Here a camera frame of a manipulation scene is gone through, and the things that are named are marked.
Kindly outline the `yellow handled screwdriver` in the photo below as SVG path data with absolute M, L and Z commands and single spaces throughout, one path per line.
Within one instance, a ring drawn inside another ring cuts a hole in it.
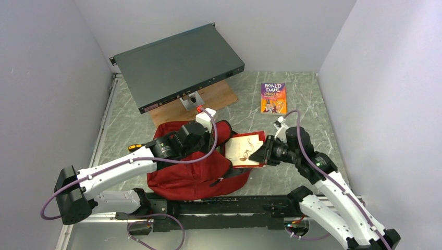
M 143 146 L 143 144 L 132 144 L 128 146 L 129 152 L 135 152 L 136 150 L 140 149 Z

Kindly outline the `red student backpack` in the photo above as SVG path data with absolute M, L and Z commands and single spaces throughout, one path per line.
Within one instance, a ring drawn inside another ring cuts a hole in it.
M 219 151 L 199 162 L 176 164 L 148 173 L 148 187 L 165 199 L 194 201 L 231 194 L 242 188 L 251 169 L 234 168 Z

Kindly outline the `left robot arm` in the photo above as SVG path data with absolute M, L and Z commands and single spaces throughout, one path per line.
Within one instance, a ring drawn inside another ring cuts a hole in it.
M 135 145 L 128 155 L 108 163 L 81 170 L 66 167 L 54 187 L 53 198 L 60 213 L 55 218 L 61 219 L 64 225 L 109 212 L 142 219 L 152 212 L 144 189 L 109 191 L 109 188 L 169 166 L 204 160 L 215 150 L 218 138 L 218 129 L 213 123 L 190 121 L 177 131 Z

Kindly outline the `aluminium frame rail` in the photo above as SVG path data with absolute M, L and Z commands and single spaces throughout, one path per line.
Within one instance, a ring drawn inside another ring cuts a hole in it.
M 95 142 L 94 150 L 92 153 L 92 157 L 89 163 L 89 168 L 95 167 L 99 164 L 100 157 L 102 154 L 102 150 L 105 143 L 105 138 L 107 134 L 107 130 L 110 124 L 110 119 L 112 116 L 112 111 L 114 108 L 115 100 L 117 98 L 117 94 L 119 91 L 119 82 L 122 80 L 121 73 L 113 73 L 112 75 L 112 83 L 110 88 L 108 89 L 108 100 L 106 103 L 106 107 L 102 116 L 99 133 L 97 135 L 97 139 Z

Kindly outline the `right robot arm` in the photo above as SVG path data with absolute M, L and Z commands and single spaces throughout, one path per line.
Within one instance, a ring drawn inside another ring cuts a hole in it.
M 282 141 L 272 135 L 249 159 L 264 165 L 293 164 L 298 173 L 331 202 L 331 210 L 307 188 L 300 186 L 288 195 L 286 206 L 266 205 L 265 209 L 288 211 L 293 216 L 314 219 L 343 249 L 395 249 L 401 240 L 395 229 L 385 228 L 363 207 L 348 188 L 334 162 L 316 151 L 303 127 L 291 127 Z

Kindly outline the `grey rack-mount device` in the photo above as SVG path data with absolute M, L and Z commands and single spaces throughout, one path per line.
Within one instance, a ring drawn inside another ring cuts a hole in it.
M 214 23 L 109 58 L 144 114 L 244 71 L 245 63 Z

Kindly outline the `metal stand bracket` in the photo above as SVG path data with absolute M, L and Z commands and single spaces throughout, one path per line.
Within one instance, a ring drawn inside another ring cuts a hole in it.
M 199 106 L 204 105 L 204 100 L 201 95 L 195 91 L 185 95 L 179 99 L 183 104 L 186 111 L 191 111 L 193 109 L 197 109 Z

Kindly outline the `wooden board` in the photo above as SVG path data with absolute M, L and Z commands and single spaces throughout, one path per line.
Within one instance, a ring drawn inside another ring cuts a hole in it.
M 204 108 L 220 110 L 238 101 L 237 95 L 223 80 L 197 91 L 204 100 Z M 156 127 L 171 121 L 189 121 L 195 118 L 197 109 L 186 111 L 179 99 L 149 111 Z

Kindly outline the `red bordered book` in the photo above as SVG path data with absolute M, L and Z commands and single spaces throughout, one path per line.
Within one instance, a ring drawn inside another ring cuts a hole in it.
M 263 146 L 264 141 L 264 131 L 233 135 L 224 145 L 224 156 L 233 168 L 262 168 L 264 164 L 249 158 Z

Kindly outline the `orange Roald Dahl book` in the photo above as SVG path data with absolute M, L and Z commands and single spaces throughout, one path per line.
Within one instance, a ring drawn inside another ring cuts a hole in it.
M 260 90 L 262 114 L 285 115 L 287 113 L 285 83 L 261 83 Z

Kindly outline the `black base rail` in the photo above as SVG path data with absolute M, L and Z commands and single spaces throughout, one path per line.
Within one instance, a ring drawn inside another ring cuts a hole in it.
M 219 196 L 197 201 L 172 201 L 154 193 L 146 193 L 149 209 L 139 215 L 117 212 L 117 220 L 143 220 L 146 229 L 133 226 L 130 232 L 147 235 L 149 232 L 172 230 L 265 228 L 281 230 L 300 226 L 306 232 L 306 216 L 287 195 Z

